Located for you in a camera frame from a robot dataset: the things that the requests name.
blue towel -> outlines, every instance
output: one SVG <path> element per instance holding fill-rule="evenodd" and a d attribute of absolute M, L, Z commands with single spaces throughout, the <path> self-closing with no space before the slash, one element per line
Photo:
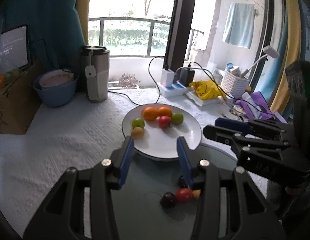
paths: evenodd
<path fill-rule="evenodd" d="M 254 4 L 232 3 L 226 20 L 223 41 L 250 49 L 254 32 L 254 20 Z"/>

air conditioner unit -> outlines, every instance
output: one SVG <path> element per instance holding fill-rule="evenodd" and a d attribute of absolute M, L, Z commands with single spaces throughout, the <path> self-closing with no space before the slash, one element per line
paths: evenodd
<path fill-rule="evenodd" d="M 213 77 L 214 77 L 216 83 L 220 85 L 222 82 L 222 79 L 224 77 L 224 71 L 221 69 L 218 69 L 218 68 L 214 68 L 213 69 Z"/>

round glass table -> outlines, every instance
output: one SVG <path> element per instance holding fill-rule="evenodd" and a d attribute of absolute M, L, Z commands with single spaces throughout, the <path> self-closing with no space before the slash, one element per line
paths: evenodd
<path fill-rule="evenodd" d="M 196 151 L 217 167 L 236 167 L 236 159 L 221 150 L 199 145 Z M 179 189 L 181 174 L 178 161 L 154 161 L 138 154 L 133 157 L 126 184 L 120 191 L 112 192 L 120 239 L 190 239 L 197 203 L 181 203 L 168 210 L 159 204 L 159 195 Z M 225 236 L 225 230 L 226 192 L 221 189 L 220 236 Z"/>

tomato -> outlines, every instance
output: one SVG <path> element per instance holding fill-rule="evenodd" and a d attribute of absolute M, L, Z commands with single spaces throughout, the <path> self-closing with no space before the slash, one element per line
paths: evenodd
<path fill-rule="evenodd" d="M 144 122 L 144 120 L 141 119 L 141 118 L 136 118 L 136 119 L 132 122 L 131 126 L 133 127 L 133 129 L 136 128 L 136 127 L 144 128 L 144 127 L 145 127 L 145 122 Z"/>
<path fill-rule="evenodd" d="M 133 137 L 134 140 L 139 140 L 144 137 L 144 134 L 145 134 L 144 129 L 137 126 L 131 131 L 130 136 Z"/>
<path fill-rule="evenodd" d="M 142 111 L 142 115 L 145 120 L 154 121 L 158 116 L 158 111 L 153 107 L 147 107 Z"/>
<path fill-rule="evenodd" d="M 194 199 L 199 199 L 199 197 L 200 197 L 200 189 L 193 190 L 193 197 L 194 197 Z"/>
<path fill-rule="evenodd" d="M 173 113 L 171 119 L 172 119 L 172 123 L 176 125 L 179 125 L 184 121 L 184 117 L 180 113 Z"/>
<path fill-rule="evenodd" d="M 172 208 L 177 204 L 177 199 L 173 193 L 166 192 L 159 203 L 163 208 Z"/>
<path fill-rule="evenodd" d="M 159 127 L 162 129 L 168 128 L 170 127 L 170 124 L 171 124 L 171 118 L 165 115 L 161 116 L 158 119 L 158 124 L 159 124 Z"/>
<path fill-rule="evenodd" d="M 158 115 L 159 116 L 168 116 L 171 117 L 172 116 L 172 110 L 167 107 L 167 106 L 162 106 L 158 109 Z"/>
<path fill-rule="evenodd" d="M 181 188 L 176 192 L 175 197 L 178 202 L 185 203 L 193 198 L 193 191 L 187 187 Z"/>

table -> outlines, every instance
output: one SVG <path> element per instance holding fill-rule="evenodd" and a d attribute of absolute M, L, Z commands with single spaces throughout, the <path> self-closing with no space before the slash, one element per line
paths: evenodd
<path fill-rule="evenodd" d="M 155 89 L 121 90 L 139 104 L 154 103 Z M 223 104 L 198 107 L 186 96 L 161 97 L 159 103 L 191 113 L 203 128 L 228 111 Z M 0 209 L 8 222 L 23 234 L 39 204 L 66 168 L 87 169 L 124 141 L 121 123 L 135 105 L 125 96 L 110 94 L 101 103 L 91 103 L 78 93 L 59 108 L 42 105 L 25 135 L 0 135 Z M 235 156 L 229 146 L 202 138 L 213 149 Z M 266 194 L 266 179 L 252 174 Z"/>

